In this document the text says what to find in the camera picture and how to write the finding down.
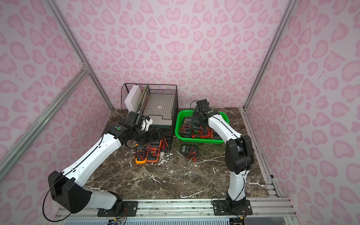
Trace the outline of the green multimeter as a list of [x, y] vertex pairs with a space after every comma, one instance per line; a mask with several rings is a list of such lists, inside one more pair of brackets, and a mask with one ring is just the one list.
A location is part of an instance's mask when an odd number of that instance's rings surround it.
[[193, 125], [193, 129], [194, 129], [194, 134], [192, 136], [192, 138], [200, 138], [201, 133], [206, 130], [208, 126], [204, 123], [198, 123], [195, 122]]

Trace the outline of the red multimeter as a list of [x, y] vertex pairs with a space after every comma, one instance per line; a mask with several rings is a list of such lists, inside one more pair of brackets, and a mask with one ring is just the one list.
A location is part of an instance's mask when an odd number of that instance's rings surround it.
[[206, 130], [204, 130], [201, 135], [200, 135], [201, 139], [213, 139], [213, 130], [209, 127], [206, 128]]

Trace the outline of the yellow multimeter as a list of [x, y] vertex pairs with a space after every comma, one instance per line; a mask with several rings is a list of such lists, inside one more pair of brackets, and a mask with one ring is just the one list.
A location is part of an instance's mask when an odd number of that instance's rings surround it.
[[146, 163], [147, 159], [147, 145], [138, 145], [135, 152], [135, 162], [137, 165]]

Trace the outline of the black multimeter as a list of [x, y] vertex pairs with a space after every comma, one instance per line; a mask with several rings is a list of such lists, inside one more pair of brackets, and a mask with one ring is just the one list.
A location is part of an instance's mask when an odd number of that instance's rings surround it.
[[172, 147], [172, 137], [165, 136], [161, 139], [161, 152], [168, 153], [171, 151]]

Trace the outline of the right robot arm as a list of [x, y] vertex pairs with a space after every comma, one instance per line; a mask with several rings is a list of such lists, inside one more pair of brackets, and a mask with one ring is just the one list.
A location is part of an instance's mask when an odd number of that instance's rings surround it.
[[232, 128], [219, 111], [210, 108], [207, 99], [196, 101], [193, 117], [213, 129], [226, 145], [225, 163], [231, 172], [227, 198], [232, 203], [245, 201], [246, 179], [255, 162], [251, 138]]

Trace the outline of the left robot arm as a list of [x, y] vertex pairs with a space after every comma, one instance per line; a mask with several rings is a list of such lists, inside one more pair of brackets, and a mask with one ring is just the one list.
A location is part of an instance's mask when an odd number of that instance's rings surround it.
[[127, 141], [144, 143], [149, 139], [153, 120], [137, 112], [130, 112], [121, 122], [108, 127], [100, 140], [83, 156], [62, 172], [53, 171], [48, 176], [49, 192], [46, 194], [72, 214], [83, 209], [111, 210], [120, 198], [111, 192], [85, 188], [85, 184], [98, 167]]

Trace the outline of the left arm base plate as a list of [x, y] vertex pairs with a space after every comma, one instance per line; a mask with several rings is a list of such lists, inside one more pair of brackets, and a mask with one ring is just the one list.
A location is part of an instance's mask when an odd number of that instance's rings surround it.
[[135, 217], [138, 209], [138, 201], [118, 201], [109, 209], [99, 209], [98, 217], [113, 217], [118, 218], [127, 215], [128, 217]]

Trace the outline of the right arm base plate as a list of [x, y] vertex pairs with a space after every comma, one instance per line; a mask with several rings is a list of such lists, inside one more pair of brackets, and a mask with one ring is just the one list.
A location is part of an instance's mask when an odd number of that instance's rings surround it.
[[230, 199], [211, 200], [215, 216], [250, 216], [253, 215], [252, 206], [248, 199], [231, 201]]

